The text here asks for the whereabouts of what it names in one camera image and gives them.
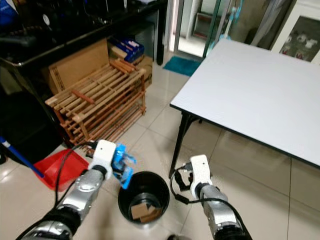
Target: cardboard box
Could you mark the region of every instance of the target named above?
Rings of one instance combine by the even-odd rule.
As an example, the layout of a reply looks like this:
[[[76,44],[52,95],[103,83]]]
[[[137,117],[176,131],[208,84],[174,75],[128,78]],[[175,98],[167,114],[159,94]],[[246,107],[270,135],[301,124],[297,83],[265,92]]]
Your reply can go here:
[[[42,70],[49,88],[57,94],[109,64],[107,40],[102,39]]]
[[[149,56],[144,56],[142,61],[140,61],[136,66],[139,69],[145,69],[144,74],[144,82],[145,82],[145,88],[149,87],[152,84],[152,64],[153,59]]]

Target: white table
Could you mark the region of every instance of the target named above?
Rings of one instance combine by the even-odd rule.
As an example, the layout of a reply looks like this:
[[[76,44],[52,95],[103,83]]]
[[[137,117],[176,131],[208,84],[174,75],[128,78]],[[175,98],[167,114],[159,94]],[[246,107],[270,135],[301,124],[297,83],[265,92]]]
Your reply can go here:
[[[170,106],[182,112],[170,176],[191,123],[204,120],[320,166],[320,67],[221,40]]]

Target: tile floor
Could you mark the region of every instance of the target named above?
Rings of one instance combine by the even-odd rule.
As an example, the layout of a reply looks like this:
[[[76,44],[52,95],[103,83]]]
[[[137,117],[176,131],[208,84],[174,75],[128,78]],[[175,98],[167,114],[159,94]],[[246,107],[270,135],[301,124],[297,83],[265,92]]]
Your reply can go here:
[[[153,171],[167,183],[181,119],[169,102],[187,80],[154,64],[146,115],[119,139],[137,158],[135,171]],[[198,154],[207,155],[212,181],[238,209],[254,240],[320,239],[319,169],[205,122],[191,125],[177,164]],[[202,207],[184,205],[172,195],[153,228],[136,228],[119,211],[118,190],[115,179],[104,183],[74,239],[165,240],[172,233],[212,239]],[[15,239],[51,208],[53,199],[54,193],[26,167],[11,160],[0,165],[0,239]]]

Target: black trash can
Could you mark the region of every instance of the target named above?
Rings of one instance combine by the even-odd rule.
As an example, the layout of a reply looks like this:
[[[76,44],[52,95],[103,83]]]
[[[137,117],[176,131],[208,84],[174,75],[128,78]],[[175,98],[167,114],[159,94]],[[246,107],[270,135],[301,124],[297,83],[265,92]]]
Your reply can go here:
[[[118,205],[122,215],[138,227],[151,227],[161,218],[168,208],[170,200],[169,188],[158,174],[150,171],[135,173],[127,189],[121,188],[118,195]],[[142,223],[139,219],[133,219],[131,207],[146,203],[147,206],[162,208],[161,214],[154,220]]]

